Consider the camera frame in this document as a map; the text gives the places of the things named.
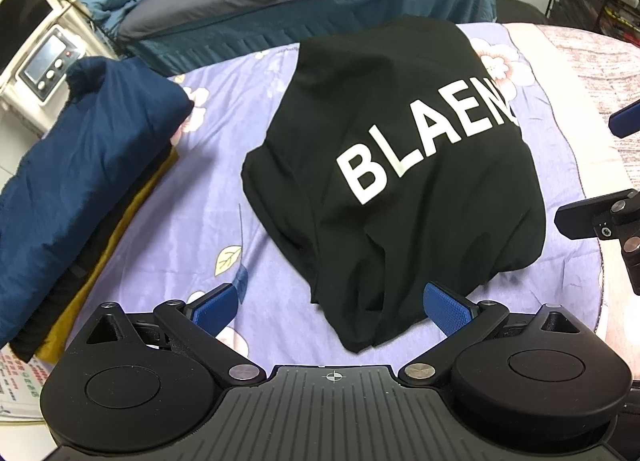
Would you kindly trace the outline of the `folded navy blue jacket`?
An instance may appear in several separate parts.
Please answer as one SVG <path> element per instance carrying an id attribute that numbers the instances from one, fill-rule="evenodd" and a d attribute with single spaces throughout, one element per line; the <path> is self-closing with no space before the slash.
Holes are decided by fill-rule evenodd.
<path id="1" fill-rule="evenodd" d="M 86 57 L 63 111 L 1 192 L 1 342 L 11 342 L 99 222 L 191 113 L 141 60 Z"/>

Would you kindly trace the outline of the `folded mustard yellow garment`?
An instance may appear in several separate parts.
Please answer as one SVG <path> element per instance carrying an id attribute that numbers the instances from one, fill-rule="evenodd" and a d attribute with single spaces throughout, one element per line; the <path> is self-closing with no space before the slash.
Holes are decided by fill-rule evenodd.
<path id="1" fill-rule="evenodd" d="M 100 274 L 114 255 L 119 241 L 124 236 L 138 210 L 149 198 L 158 183 L 169 172 L 169 169 L 178 161 L 178 152 L 170 144 L 167 150 L 160 152 L 158 159 L 160 163 L 153 162 L 150 165 L 150 170 L 145 169 L 143 175 L 131 186 L 118 205 L 114 207 L 115 225 L 108 224 L 106 237 L 98 238 L 98 250 L 100 251 L 98 258 L 85 275 L 80 288 L 74 293 L 74 297 L 63 307 L 62 313 L 58 315 L 58 319 L 53 323 L 48 335 L 41 341 L 32 356 L 37 357 L 39 360 L 47 361 L 47 363 L 56 363 L 62 357 L 70 332 L 72 332 L 89 294 L 96 285 L 96 281 L 98 281 Z"/>

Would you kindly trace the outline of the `white device with screen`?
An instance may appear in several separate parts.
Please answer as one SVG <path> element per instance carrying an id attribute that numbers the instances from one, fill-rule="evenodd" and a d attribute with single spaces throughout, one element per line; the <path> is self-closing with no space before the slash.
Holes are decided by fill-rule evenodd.
<path id="1" fill-rule="evenodd" d="M 61 85 L 70 66 L 86 53 L 75 44 L 70 33 L 55 25 L 27 55 L 16 73 L 22 83 L 40 103 L 47 103 Z"/>

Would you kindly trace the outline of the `black BLAENZAIGA jacket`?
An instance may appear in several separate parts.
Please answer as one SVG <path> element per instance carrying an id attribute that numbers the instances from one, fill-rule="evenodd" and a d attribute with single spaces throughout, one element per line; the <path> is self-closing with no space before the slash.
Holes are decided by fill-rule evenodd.
<path id="1" fill-rule="evenodd" d="M 300 44 L 246 199 L 342 345 L 422 320 L 426 285 L 466 295 L 536 262 L 532 152 L 469 39 L 418 17 Z"/>

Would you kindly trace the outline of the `folded black garment in stack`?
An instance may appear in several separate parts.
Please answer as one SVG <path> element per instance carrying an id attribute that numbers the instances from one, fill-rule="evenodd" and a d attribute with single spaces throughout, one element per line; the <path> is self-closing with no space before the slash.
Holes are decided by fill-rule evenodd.
<path id="1" fill-rule="evenodd" d="M 32 353 L 48 335 L 53 323 L 58 319 L 58 315 L 62 313 L 63 307 L 74 297 L 74 293 L 80 288 L 85 275 L 98 258 L 100 254 L 98 250 L 98 238 L 106 237 L 108 224 L 115 225 L 115 213 L 113 210 L 110 210 L 100 221 L 96 230 L 93 231 L 87 243 L 72 262 L 72 265 L 56 280 L 52 290 L 29 317 L 21 331 L 17 333 L 17 336 L 9 343 L 12 353 L 18 359 L 24 361 L 24 363 L 32 360 L 32 358 L 37 358 L 32 356 Z"/>

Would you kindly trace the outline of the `white framed monitor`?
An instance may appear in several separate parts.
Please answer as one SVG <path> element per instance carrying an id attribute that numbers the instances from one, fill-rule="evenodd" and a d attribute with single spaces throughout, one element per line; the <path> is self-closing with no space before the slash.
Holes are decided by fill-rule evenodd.
<path id="1" fill-rule="evenodd" d="M 1 86 L 60 11 L 56 0 L 1 0 Z"/>

